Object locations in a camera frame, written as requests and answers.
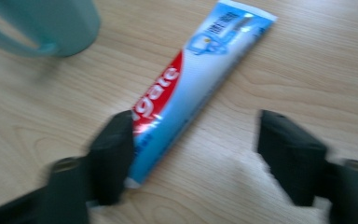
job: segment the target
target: table surface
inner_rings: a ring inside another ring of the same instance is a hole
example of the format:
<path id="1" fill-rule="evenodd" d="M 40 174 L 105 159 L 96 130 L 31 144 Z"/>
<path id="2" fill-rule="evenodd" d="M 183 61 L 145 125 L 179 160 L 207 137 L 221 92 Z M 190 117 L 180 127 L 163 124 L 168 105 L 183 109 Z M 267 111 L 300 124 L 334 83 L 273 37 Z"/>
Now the table surface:
<path id="1" fill-rule="evenodd" d="M 0 204 L 41 186 L 46 167 L 80 156 L 127 110 L 215 1 L 96 0 L 95 43 L 69 58 L 0 50 Z M 260 109 L 283 113 L 358 160 L 358 1 L 246 1 L 279 17 L 140 189 L 93 209 L 92 223 L 326 223 L 292 206 L 255 153 Z M 16 31 L 0 21 L 0 27 Z"/>

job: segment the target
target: toothpaste tube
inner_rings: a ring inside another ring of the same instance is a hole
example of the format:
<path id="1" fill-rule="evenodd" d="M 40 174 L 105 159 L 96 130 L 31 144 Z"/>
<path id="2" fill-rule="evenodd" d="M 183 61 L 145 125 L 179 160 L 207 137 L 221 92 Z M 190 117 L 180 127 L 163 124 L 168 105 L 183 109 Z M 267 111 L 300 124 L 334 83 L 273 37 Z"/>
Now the toothpaste tube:
<path id="1" fill-rule="evenodd" d="M 221 0 L 132 108 L 136 157 L 127 178 L 138 188 L 234 65 L 275 22 L 255 7 Z"/>

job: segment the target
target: colgate logo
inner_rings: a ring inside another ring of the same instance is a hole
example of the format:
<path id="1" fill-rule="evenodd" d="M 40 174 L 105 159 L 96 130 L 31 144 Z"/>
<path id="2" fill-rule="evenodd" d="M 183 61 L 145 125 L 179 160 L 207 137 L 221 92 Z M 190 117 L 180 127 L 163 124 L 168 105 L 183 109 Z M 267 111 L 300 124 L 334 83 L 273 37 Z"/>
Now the colgate logo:
<path id="1" fill-rule="evenodd" d="M 182 70 L 182 51 L 132 108 L 134 133 L 142 133 L 168 103 Z"/>

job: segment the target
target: colgate toothpaste tube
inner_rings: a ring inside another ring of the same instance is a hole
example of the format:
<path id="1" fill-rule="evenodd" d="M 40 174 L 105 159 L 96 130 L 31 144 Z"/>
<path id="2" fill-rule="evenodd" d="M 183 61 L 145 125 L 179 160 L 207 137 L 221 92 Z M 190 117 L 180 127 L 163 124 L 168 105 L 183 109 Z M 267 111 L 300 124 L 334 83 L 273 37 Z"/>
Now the colgate toothpaste tube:
<path id="1" fill-rule="evenodd" d="M 136 157 L 127 187 L 138 188 L 234 65 L 276 17 L 221 0 L 132 108 Z"/>

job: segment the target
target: teal mug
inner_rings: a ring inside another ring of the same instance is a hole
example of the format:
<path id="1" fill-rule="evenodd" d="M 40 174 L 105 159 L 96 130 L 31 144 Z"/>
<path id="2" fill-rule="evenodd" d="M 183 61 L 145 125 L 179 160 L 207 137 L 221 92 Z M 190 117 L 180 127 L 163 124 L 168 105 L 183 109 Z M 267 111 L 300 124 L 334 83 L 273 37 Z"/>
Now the teal mug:
<path id="1" fill-rule="evenodd" d="M 97 37 L 92 0 L 0 0 L 0 16 L 36 43 L 32 48 L 0 32 L 0 48 L 20 56 L 71 56 Z"/>

